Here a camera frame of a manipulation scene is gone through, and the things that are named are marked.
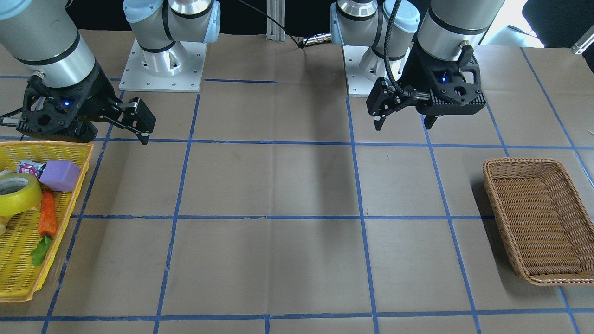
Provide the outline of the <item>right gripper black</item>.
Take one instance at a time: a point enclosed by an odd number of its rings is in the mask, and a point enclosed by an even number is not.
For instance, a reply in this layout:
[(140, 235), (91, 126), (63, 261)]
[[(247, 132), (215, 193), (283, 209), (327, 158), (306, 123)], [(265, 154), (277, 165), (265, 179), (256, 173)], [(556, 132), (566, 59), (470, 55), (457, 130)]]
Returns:
[(21, 108), (1, 116), (1, 125), (35, 139), (91, 142), (97, 135), (95, 122), (111, 123), (133, 133), (142, 145), (149, 143), (156, 118), (145, 102), (132, 98), (121, 102), (100, 64), (77, 84), (50, 88), (42, 74), (32, 74)]

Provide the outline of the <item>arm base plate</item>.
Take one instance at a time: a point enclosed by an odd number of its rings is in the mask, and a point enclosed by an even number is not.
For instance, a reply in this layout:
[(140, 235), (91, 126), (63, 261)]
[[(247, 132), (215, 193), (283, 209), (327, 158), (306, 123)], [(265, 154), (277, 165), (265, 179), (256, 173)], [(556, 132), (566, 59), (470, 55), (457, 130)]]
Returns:
[(386, 78), (383, 59), (371, 46), (342, 46), (349, 97), (368, 97), (378, 77)]
[(134, 41), (119, 88), (134, 92), (199, 93), (208, 44), (176, 42), (151, 53)]

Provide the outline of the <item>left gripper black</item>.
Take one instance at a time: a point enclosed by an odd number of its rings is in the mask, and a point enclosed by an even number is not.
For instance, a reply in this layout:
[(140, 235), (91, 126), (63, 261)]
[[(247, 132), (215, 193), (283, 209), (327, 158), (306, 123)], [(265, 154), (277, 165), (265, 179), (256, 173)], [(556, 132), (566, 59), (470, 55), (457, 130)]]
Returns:
[[(425, 115), (423, 124), (431, 130), (439, 116), (473, 115), (486, 106), (481, 86), (481, 72), (471, 45), (458, 47), (461, 52), (453, 61), (433, 57), (420, 42), (415, 42), (403, 70), (403, 85), (428, 93), (428, 101), (416, 104)], [(387, 116), (415, 104), (413, 97), (397, 91), (388, 79), (377, 78), (369, 96), (367, 110), (374, 127), (381, 130)]]

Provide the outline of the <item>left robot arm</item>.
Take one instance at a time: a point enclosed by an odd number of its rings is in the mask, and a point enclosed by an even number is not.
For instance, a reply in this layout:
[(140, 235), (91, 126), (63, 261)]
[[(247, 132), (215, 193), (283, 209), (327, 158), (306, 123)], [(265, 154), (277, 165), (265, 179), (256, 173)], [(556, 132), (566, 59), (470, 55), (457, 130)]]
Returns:
[(368, 47), (375, 62), (366, 99), (380, 131), (409, 106), (425, 129), (439, 117), (472, 116), (487, 101), (475, 49), (502, 0), (432, 0), (424, 15), (407, 0), (338, 0), (330, 7), (331, 40)]

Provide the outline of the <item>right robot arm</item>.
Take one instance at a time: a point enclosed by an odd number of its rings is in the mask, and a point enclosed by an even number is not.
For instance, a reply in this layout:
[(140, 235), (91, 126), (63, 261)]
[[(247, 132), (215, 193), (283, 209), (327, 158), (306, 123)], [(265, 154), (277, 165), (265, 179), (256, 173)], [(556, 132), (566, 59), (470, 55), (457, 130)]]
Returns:
[[(1, 44), (31, 75), (21, 108), (1, 117), (28, 137), (91, 142), (96, 122), (111, 123), (146, 145), (156, 118), (140, 98), (119, 99), (67, 13), (70, 1), (3, 0)], [(217, 41), (217, 0), (125, 0), (135, 35), (120, 84), (127, 91), (197, 91), (202, 47)]]

